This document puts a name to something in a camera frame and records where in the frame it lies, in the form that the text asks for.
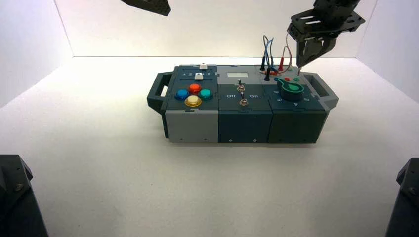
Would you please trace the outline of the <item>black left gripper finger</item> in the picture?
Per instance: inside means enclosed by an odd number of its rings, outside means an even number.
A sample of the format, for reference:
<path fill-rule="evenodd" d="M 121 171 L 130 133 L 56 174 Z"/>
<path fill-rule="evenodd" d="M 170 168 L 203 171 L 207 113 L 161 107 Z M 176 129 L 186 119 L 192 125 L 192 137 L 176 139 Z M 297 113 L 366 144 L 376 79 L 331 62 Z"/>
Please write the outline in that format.
<path fill-rule="evenodd" d="M 171 12 L 171 7 L 167 0 L 121 0 L 125 4 L 156 13 L 162 16 L 168 16 Z"/>

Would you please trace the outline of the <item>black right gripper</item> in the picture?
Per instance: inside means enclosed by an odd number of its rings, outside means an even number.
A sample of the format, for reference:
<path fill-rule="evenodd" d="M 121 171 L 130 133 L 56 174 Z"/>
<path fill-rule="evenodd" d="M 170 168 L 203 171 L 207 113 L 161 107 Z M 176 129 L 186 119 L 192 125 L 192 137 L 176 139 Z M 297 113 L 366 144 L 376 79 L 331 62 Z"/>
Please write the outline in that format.
<path fill-rule="evenodd" d="M 287 32 L 297 41 L 299 68 L 331 51 L 342 32 L 353 32 L 366 22 L 355 12 L 358 0 L 316 0 L 313 8 L 291 16 Z"/>

